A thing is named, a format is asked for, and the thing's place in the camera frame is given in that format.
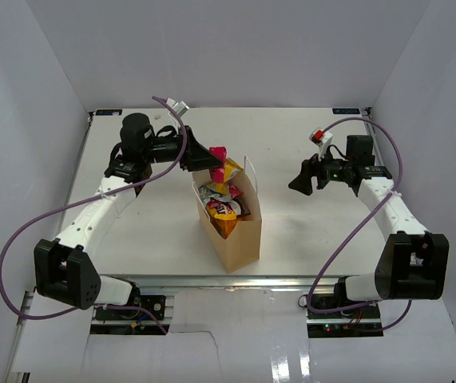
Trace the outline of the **small yellow snack packet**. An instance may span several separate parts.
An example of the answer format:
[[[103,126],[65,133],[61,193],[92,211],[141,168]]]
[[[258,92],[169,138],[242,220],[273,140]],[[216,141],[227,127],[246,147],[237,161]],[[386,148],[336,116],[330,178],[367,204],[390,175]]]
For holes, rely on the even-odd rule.
[[[221,168],[214,168],[209,171],[210,182],[206,187],[213,192],[227,195],[230,193],[228,183],[243,170],[237,162],[231,158],[227,158]]]

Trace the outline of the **small blue silver packet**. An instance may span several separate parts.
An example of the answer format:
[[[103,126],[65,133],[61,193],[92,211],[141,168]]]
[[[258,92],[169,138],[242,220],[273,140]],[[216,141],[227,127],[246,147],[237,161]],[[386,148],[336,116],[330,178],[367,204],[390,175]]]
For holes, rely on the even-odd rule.
[[[232,197],[229,194],[224,195],[222,193],[212,191],[206,186],[200,186],[198,188],[198,193],[203,204],[207,204],[211,200],[219,201],[222,203],[227,203],[232,200]]]

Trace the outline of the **yellow M&M's packet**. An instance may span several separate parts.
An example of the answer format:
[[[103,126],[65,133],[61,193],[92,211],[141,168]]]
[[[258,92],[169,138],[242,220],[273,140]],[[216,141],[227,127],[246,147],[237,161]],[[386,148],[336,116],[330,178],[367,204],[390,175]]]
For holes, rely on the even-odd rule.
[[[217,200],[207,202],[206,211],[212,218],[221,221],[232,221],[237,217],[236,212],[227,203]]]

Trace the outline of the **dark brown M&M's packet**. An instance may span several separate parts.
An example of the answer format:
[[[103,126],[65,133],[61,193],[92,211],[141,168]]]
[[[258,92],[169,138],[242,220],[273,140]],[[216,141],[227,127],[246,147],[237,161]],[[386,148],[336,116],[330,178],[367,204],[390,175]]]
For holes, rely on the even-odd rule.
[[[237,217],[246,217],[251,214],[251,210],[241,197],[229,201],[228,206],[236,213]]]

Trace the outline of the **orange yellow snack multipack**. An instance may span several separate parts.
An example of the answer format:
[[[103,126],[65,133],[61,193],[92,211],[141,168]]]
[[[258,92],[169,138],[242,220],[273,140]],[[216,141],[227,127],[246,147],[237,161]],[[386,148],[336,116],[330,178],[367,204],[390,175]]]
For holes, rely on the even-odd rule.
[[[246,218],[244,216],[237,216],[233,220],[222,220],[222,219],[211,218],[210,223],[216,229],[217,233],[223,239],[226,239],[233,232],[236,225],[245,220],[246,220]]]

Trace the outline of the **pink candy packet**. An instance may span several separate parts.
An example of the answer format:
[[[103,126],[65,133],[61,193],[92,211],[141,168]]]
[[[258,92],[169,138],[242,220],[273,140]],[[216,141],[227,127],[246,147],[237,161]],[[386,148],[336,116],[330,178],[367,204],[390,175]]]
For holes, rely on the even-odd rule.
[[[231,199],[235,199],[243,195],[243,192],[232,183],[228,183],[228,193]]]

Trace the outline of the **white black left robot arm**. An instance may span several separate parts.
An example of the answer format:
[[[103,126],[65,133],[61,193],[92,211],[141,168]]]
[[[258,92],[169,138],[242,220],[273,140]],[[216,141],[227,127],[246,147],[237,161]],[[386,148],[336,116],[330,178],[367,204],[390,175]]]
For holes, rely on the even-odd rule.
[[[123,119],[120,138],[95,193],[97,200],[87,203],[54,240],[39,241],[34,265],[41,296],[81,310],[113,305],[123,318],[133,318],[141,308],[134,284],[99,275],[94,253],[118,216],[141,193],[153,164],[177,160],[181,169],[198,172],[223,163],[196,140],[190,127],[178,132],[168,125],[155,131],[143,113]]]

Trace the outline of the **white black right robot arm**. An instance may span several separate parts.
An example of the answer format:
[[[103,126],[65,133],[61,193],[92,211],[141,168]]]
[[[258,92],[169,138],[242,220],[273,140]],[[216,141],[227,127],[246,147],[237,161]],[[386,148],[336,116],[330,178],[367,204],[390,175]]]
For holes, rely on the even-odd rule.
[[[329,132],[318,130],[310,139],[319,151],[302,162],[299,175],[288,187],[311,195],[329,182],[346,184],[375,213],[373,218],[386,241],[373,272],[336,283],[333,310],[342,318],[351,318],[364,301],[441,298],[449,242],[445,235],[428,231],[393,191],[392,175],[375,164],[372,138],[348,136],[346,151],[338,158],[331,153]]]

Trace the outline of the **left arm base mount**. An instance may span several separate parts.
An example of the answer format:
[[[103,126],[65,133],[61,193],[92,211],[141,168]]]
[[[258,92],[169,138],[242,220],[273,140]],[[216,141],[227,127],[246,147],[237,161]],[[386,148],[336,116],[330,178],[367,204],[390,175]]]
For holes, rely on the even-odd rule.
[[[166,297],[164,295],[135,295],[129,299],[127,306],[142,307],[155,316],[157,320],[162,320],[165,317]],[[111,310],[98,308],[95,311],[94,318],[97,321],[137,321],[150,317],[139,310]]]

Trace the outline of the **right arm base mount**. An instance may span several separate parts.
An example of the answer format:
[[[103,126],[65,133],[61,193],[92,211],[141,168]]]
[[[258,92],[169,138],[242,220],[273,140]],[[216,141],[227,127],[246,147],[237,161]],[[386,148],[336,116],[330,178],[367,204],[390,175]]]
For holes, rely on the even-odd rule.
[[[298,298],[298,306],[307,316],[307,335],[310,339],[382,337],[382,321],[377,306],[356,310],[317,314],[306,305],[307,295]]]

